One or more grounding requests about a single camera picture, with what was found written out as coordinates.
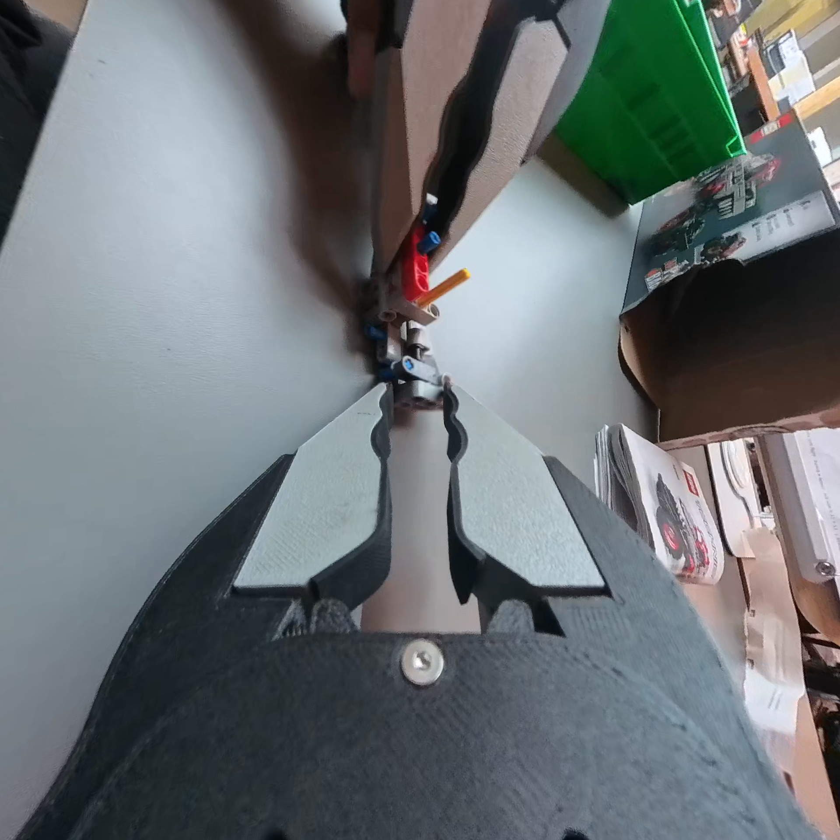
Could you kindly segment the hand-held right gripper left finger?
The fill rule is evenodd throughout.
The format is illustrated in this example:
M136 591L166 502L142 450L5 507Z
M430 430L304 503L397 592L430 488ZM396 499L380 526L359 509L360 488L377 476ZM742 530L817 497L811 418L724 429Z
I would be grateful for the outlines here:
M378 384L292 456L234 579L244 595L359 609L392 558L393 394Z

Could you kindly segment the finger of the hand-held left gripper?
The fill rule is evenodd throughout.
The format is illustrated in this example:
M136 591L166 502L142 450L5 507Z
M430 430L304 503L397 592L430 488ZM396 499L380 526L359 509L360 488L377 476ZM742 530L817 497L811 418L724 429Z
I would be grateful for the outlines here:
M434 158L434 256L446 256L532 155L559 114L553 91L571 62L559 16L488 16L444 110Z
M491 2L379 2L372 98L372 271L392 268L419 221L448 141L450 101L474 62Z

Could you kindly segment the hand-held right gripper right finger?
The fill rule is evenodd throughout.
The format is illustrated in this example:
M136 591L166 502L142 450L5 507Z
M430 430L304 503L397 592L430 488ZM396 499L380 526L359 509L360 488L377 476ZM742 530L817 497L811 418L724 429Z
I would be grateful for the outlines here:
M542 451L458 385L444 389L444 425L458 600L498 606L606 592Z

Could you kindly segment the lego assembly with red part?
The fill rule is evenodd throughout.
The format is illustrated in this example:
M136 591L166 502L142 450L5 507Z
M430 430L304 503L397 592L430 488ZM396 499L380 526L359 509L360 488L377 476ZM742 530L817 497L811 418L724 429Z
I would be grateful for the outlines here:
M373 275L362 291L362 329L372 346L376 378L392 388L395 408L404 412L443 405L447 375L435 358L430 330L440 318L440 299L469 279L462 269L430 284L430 258L442 244L432 226L437 210L437 196L427 193L392 267Z

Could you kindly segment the lego instruction booklet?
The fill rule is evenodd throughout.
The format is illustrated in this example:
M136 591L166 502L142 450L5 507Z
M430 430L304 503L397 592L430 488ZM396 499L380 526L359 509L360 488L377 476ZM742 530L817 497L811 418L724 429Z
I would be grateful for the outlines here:
M725 551L695 471L622 424L595 438L595 493L678 579L716 585Z

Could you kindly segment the lego set box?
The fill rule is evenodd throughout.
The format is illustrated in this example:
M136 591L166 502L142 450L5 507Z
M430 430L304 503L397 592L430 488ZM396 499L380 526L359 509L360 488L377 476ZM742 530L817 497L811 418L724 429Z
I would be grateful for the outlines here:
M794 111L643 203L619 361L659 443L839 425L838 202Z

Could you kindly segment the person's left hand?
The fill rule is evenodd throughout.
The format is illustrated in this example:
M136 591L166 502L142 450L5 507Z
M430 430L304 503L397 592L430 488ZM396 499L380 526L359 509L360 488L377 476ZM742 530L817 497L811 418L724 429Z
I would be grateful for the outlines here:
M375 61L378 33L373 29L354 28L346 31L347 88L351 98L370 98L375 89Z

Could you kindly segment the green plastic bin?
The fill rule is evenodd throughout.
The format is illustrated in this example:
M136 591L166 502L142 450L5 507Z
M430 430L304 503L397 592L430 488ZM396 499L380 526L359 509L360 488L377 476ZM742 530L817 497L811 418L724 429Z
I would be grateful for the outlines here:
M702 2L612 2L554 133L630 205L745 154Z

